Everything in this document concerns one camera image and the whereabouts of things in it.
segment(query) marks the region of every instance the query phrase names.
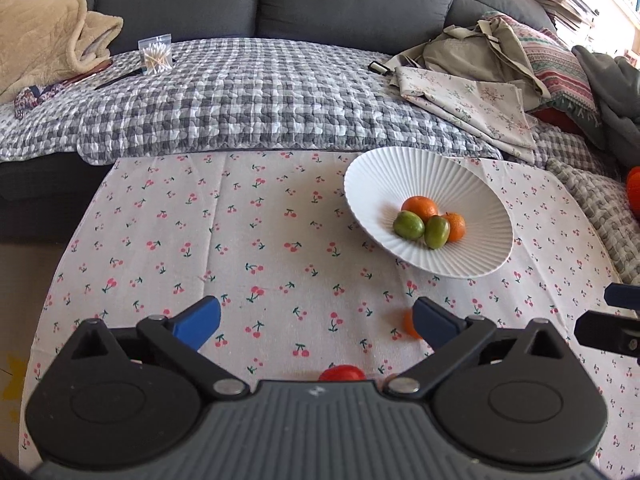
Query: gray sofa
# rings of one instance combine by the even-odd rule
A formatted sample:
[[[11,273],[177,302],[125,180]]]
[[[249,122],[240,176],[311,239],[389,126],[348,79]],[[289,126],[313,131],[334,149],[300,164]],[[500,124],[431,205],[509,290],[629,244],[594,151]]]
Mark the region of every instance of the gray sofa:
[[[122,16],[112,54],[171,32],[174,42],[260,37],[335,44],[396,54],[451,24],[470,26],[500,10],[533,28],[552,22],[533,0],[87,0]],[[109,167],[75,153],[0,163],[0,239],[68,241]],[[52,218],[48,211],[57,212]]]

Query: white ribbed bowl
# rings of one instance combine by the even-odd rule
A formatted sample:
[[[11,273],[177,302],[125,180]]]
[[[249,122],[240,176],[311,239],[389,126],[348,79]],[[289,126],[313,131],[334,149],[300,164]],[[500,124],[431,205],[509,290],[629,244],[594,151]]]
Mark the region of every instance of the white ribbed bowl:
[[[379,245],[420,269],[448,278],[477,278],[497,270],[511,254],[513,227],[498,196],[455,161],[417,148],[379,148],[358,156],[344,176],[351,212]],[[431,198],[440,214],[460,213],[466,235],[430,250],[397,236],[393,222],[404,200]]]

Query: green fruit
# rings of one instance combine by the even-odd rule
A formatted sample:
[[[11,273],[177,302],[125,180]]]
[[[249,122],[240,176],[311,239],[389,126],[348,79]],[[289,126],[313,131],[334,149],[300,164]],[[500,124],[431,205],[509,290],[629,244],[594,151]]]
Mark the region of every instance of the green fruit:
[[[449,220],[442,216],[432,216],[424,230],[424,241],[430,249],[439,249],[449,238]]]
[[[394,220],[394,232],[405,240],[417,240],[424,234],[424,222],[416,213],[401,211]]]

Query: wooden floor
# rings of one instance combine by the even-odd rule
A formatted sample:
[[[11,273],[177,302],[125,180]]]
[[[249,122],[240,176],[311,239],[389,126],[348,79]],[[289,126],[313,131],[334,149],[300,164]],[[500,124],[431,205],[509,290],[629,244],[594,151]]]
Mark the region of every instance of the wooden floor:
[[[0,453],[18,460],[22,384],[62,245],[0,244]]]

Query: red tomato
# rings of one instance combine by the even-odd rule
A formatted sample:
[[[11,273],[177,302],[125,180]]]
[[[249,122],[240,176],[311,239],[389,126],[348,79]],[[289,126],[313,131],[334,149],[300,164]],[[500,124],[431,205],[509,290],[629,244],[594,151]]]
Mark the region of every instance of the red tomato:
[[[357,366],[338,365],[328,368],[320,374],[318,381],[343,382],[343,381],[365,381],[366,375]]]

